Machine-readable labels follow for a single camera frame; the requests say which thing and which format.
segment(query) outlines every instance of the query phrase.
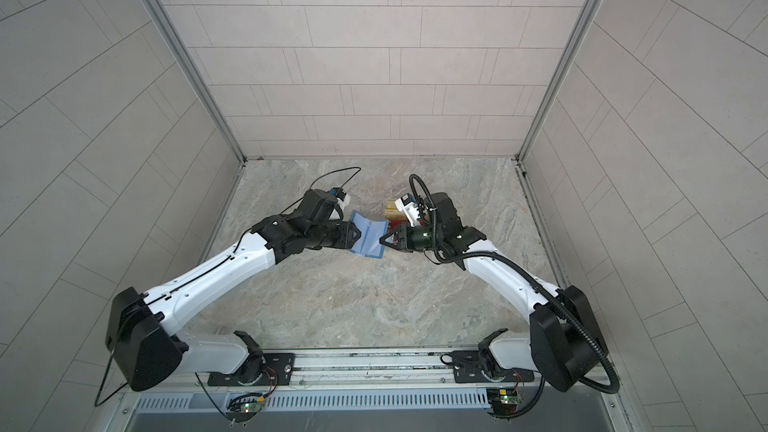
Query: black mounting plate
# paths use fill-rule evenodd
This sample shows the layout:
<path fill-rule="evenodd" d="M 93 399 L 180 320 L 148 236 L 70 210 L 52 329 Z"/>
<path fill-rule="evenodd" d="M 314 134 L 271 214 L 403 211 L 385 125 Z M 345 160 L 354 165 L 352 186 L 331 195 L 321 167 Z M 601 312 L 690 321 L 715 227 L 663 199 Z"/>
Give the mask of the black mounting plate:
<path fill-rule="evenodd" d="M 504 376 L 504 379 L 490 380 L 485 377 L 482 369 L 480 369 L 480 359 L 478 357 L 479 352 L 477 350 L 451 350 L 451 354 L 456 354 L 459 357 L 464 358 L 458 369 L 453 368 L 453 378 L 456 381 L 456 384 L 493 384 L 494 382 L 517 382 L 518 376 L 515 371 L 520 374 L 522 382 L 533 382 L 535 379 L 531 370 L 511 369 L 509 374 Z"/>
<path fill-rule="evenodd" d="M 290 377 L 293 373 L 293 361 L 296 359 L 294 354 L 264 354 L 264 365 L 277 372 L 277 385 L 290 384 Z M 208 376 L 209 387 L 254 387 L 270 385 L 270 378 L 267 374 L 262 374 L 256 379 L 256 382 L 248 385 L 242 385 L 237 382 L 234 375 L 211 372 Z"/>

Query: side wall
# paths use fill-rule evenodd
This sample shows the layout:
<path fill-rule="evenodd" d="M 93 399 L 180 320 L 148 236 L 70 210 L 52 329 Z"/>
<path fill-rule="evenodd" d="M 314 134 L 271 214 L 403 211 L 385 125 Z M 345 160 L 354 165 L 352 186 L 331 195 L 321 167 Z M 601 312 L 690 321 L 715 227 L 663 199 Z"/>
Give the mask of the side wall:
<path fill-rule="evenodd" d="M 248 156 L 516 154 L 584 0 L 161 0 Z"/>
<path fill-rule="evenodd" d="M 768 424 L 766 14 L 603 0 L 524 161 L 646 430 Z"/>
<path fill-rule="evenodd" d="M 110 298 L 196 263 L 237 168 L 139 0 L 0 0 L 0 427 L 84 428 Z"/>

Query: metal corner post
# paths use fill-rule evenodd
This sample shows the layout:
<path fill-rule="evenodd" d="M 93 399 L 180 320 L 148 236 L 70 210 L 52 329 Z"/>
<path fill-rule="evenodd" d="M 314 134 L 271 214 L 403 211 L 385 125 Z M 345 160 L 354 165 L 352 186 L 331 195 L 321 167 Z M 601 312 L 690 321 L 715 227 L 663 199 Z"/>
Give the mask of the metal corner post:
<path fill-rule="evenodd" d="M 168 14 L 166 14 L 165 8 L 159 0 L 141 0 L 141 2 L 147 9 L 152 21 L 157 26 L 163 40 L 168 44 L 170 52 L 176 57 L 179 67 L 181 67 L 182 72 L 187 77 L 187 80 L 197 97 L 200 99 L 200 102 L 203 104 L 203 107 L 205 107 L 211 118 L 214 120 L 216 127 L 222 134 L 224 134 L 224 138 L 229 143 L 238 162 L 243 165 L 246 160 L 245 154 L 243 154 L 240 144 L 237 143 L 232 131 L 224 120 L 224 116 L 216 105 L 214 98 L 211 96 L 210 91 L 208 91 L 208 87 L 206 86 L 202 75 L 197 70 L 197 67 L 192 61 L 192 57 L 187 52 L 187 47 L 181 43 L 181 38 L 179 38 L 178 32 L 170 22 L 170 18 L 168 17 Z"/>
<path fill-rule="evenodd" d="M 544 92 L 542 103 L 539 105 L 538 111 L 536 111 L 536 115 L 533 118 L 531 128 L 525 135 L 522 148 L 518 154 L 518 162 L 521 164 L 524 163 L 525 159 L 528 158 L 528 154 L 531 152 L 533 141 L 536 138 L 538 131 L 542 128 L 547 112 L 552 108 L 554 98 L 557 96 L 558 91 L 562 86 L 568 68 L 571 67 L 571 63 L 573 63 L 576 53 L 578 52 L 579 47 L 581 47 L 581 43 L 584 42 L 584 38 L 587 35 L 590 24 L 592 24 L 594 16 L 598 12 L 601 1 L 602 0 L 585 0 L 584 5 L 581 7 L 581 13 L 578 16 L 576 25 L 574 25 L 571 35 L 568 38 L 568 42 L 563 49 L 563 55 L 560 57 L 558 66 L 555 68 L 554 74 L 547 85 L 547 90 Z"/>

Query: marble floor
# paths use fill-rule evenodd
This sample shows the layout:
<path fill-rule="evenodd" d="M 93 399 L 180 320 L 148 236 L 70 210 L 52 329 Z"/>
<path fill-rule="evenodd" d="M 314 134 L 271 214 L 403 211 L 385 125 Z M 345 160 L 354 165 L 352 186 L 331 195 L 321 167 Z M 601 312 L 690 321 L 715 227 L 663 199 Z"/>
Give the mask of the marble floor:
<path fill-rule="evenodd" d="M 345 187 L 353 210 L 383 218 L 385 200 L 408 192 L 419 174 L 430 192 L 447 192 L 466 226 L 484 232 L 530 272 L 555 282 L 523 190 L 508 158 L 390 158 L 250 161 L 211 254 L 243 230 L 301 197 L 315 177 L 362 170 Z M 346 178 L 321 179 L 316 188 Z M 189 327 L 243 330 L 263 348 L 392 347 L 476 344 L 497 328 L 527 331 L 519 312 L 483 280 L 453 264 L 391 249 L 382 259 L 348 251 L 306 250 L 240 284 Z"/>

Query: blue plastic sheet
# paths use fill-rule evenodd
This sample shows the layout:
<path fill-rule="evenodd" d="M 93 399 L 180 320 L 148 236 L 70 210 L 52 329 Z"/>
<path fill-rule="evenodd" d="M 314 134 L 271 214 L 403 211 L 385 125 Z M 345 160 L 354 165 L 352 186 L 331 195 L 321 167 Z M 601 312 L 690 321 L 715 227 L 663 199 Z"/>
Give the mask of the blue plastic sheet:
<path fill-rule="evenodd" d="M 386 234 L 389 220 L 370 220 L 355 210 L 352 212 L 350 222 L 354 223 L 362 234 L 360 239 L 352 246 L 350 252 L 360 257 L 383 257 L 384 246 L 379 244 L 379 239 Z"/>

